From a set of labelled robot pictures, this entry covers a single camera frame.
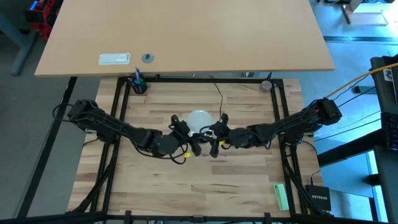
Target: green sponge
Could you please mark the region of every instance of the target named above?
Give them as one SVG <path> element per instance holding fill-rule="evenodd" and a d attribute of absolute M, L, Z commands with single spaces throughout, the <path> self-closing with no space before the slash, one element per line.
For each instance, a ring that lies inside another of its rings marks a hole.
<path fill-rule="evenodd" d="M 274 190 L 276 194 L 276 199 L 278 200 L 279 209 L 281 211 L 288 210 L 289 204 L 287 203 L 285 184 L 274 184 Z"/>

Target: wooden table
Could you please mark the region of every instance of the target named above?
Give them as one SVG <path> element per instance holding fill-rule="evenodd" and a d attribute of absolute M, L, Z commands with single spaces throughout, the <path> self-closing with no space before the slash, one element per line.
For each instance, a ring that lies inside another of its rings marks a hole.
<path fill-rule="evenodd" d="M 107 113 L 111 111 L 116 78 L 103 78 L 96 101 Z M 285 92 L 290 113 L 303 108 L 299 81 L 285 79 Z M 275 121 L 270 93 L 259 91 L 259 84 L 218 83 L 224 96 L 223 112 L 229 116 L 230 128 Z M 118 111 L 123 98 L 119 99 Z M 154 128 L 169 133 L 170 117 L 187 119 L 192 110 L 207 110 L 218 117 L 220 95 L 213 83 L 149 83 L 145 95 L 128 98 L 125 121 L 135 127 Z M 95 139 L 87 135 L 86 141 Z M 83 148 L 68 209 L 75 208 L 95 184 L 103 143 L 96 141 Z M 279 210 L 273 184 L 284 182 L 278 140 L 268 151 L 264 147 L 220 149 L 214 159 L 210 146 L 201 145 L 199 157 L 189 157 L 178 166 L 171 161 L 144 157 L 128 139 L 122 138 L 113 181 L 110 214 L 123 215 L 206 215 L 229 217 L 289 217 Z M 303 184 L 319 169 L 315 151 L 307 144 L 298 145 L 298 161 Z M 322 184 L 319 174 L 316 184 Z M 296 210 L 298 194 L 293 187 Z M 103 192 L 100 194 L 101 209 Z"/>
<path fill-rule="evenodd" d="M 130 53 L 129 65 L 99 65 Z M 152 63 L 143 63 L 153 54 Z M 307 0 L 66 0 L 38 76 L 335 68 Z"/>

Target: white sticker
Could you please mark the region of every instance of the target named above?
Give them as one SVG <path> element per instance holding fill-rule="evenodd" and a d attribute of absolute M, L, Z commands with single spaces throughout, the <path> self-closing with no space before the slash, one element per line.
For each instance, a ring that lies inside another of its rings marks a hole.
<path fill-rule="evenodd" d="M 387 68 L 383 70 L 384 80 L 387 82 L 392 82 L 392 71 L 391 68 Z"/>
<path fill-rule="evenodd" d="M 130 64 L 130 54 L 101 54 L 98 63 L 99 65 L 128 65 Z"/>

